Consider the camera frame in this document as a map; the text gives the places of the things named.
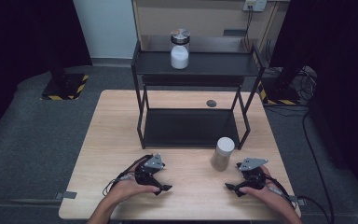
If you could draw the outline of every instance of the human arm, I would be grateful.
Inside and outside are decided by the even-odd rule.
[[[118,181],[109,193],[100,201],[95,208],[88,224],[106,224],[109,221],[115,208],[123,201],[126,201],[130,197],[148,192],[158,192],[159,188],[155,186],[139,185],[134,177],[127,180]]]
[[[269,170],[261,166],[261,169],[266,175],[269,174]],[[277,186],[272,181],[267,180],[266,185],[277,189]],[[266,204],[270,209],[278,214],[285,224],[302,224],[301,219],[297,215],[293,207],[282,196],[272,192],[267,187],[262,189],[253,189],[249,187],[240,188],[240,191],[246,194],[255,196],[257,199]]]

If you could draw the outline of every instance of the metal lid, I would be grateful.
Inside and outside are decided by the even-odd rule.
[[[229,137],[221,137],[217,141],[216,151],[222,156],[229,157],[235,147],[234,141]]]
[[[177,29],[171,32],[171,41],[173,44],[185,45],[190,42],[190,32],[185,29]]]

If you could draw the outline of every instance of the shelf top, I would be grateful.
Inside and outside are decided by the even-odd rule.
[[[138,75],[197,75],[256,77],[258,68],[251,53],[191,52],[188,67],[171,66],[169,52],[139,51],[135,59]]]

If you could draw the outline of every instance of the black curtain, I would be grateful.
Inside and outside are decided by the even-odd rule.
[[[358,178],[358,4],[349,0],[292,0],[271,66],[291,81],[308,65],[317,86],[312,118],[333,162]]]
[[[24,79],[91,65],[71,0],[0,0],[0,118]]]

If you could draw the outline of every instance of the metal bracket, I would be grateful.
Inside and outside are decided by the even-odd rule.
[[[145,162],[145,167],[162,170],[162,168],[164,168],[164,163],[162,163],[161,154],[158,153]]]
[[[55,195],[55,199],[58,199],[58,200],[62,200],[64,198],[67,198],[67,199],[74,199],[77,195],[77,192],[72,192],[72,191],[66,191],[64,193],[56,193]]]
[[[245,158],[239,167],[241,171],[250,171],[253,170],[263,164],[269,162],[268,160],[264,159],[257,159],[257,158]]]

